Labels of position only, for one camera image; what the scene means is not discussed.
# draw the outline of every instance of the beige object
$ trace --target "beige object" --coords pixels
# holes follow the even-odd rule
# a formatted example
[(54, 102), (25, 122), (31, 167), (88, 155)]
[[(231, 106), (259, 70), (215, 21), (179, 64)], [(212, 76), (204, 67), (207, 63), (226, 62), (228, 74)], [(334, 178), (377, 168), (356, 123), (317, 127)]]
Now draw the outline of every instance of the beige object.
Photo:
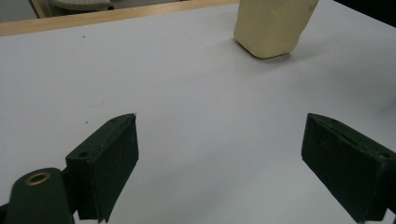
[(258, 58), (289, 53), (317, 4), (318, 0), (241, 0), (233, 35)]

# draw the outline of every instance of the wooden table edge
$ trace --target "wooden table edge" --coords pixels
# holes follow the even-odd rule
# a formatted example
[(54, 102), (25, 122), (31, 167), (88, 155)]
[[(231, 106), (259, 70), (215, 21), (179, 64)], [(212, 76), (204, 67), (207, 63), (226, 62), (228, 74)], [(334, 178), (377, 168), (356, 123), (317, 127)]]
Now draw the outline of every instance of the wooden table edge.
[(28, 21), (0, 22), (0, 36), (28, 34), (107, 21), (120, 21), (150, 15), (159, 15), (204, 7), (218, 7), (237, 3), (239, 3), (239, 0), (191, 0)]

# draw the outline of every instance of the tabletop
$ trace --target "tabletop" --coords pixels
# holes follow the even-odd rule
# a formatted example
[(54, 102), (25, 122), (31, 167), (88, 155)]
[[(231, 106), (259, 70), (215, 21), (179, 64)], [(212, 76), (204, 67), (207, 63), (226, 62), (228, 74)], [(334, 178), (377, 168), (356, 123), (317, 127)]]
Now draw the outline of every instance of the tabletop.
[(233, 39), (237, 9), (0, 37), (0, 204), (136, 113), (140, 160), (109, 223), (354, 223), (302, 161), (305, 119), (396, 148), (396, 30), (320, 1), (295, 51), (260, 60)]

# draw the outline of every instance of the black plastic part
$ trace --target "black plastic part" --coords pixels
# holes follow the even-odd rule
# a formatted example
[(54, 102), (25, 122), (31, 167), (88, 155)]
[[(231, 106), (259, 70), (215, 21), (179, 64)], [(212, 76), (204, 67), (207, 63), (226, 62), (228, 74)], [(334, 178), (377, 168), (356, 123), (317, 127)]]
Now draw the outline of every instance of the black plastic part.
[(62, 173), (47, 168), (24, 175), (15, 182), (5, 223), (72, 224)]
[(137, 160), (134, 114), (111, 119), (67, 155), (80, 219), (108, 221)]
[(396, 27), (395, 0), (334, 0), (369, 17)]
[(382, 220), (394, 200), (396, 154), (345, 124), (308, 114), (303, 160), (356, 222)]
[(0, 206), (0, 223), (5, 223), (8, 203)]

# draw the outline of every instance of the wooden edge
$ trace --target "wooden edge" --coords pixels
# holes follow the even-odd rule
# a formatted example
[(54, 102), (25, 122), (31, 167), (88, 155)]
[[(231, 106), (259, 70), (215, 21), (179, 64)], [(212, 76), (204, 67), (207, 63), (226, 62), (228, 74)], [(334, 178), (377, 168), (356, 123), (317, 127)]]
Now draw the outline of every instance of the wooden edge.
[(38, 18), (47, 18), (52, 16), (48, 0), (30, 0), (35, 9)]
[(191, 0), (29, 21), (0, 22), (0, 36), (28, 34), (33, 32), (63, 29), (107, 21), (120, 21), (204, 7), (225, 6), (236, 3), (239, 3), (239, 0)]

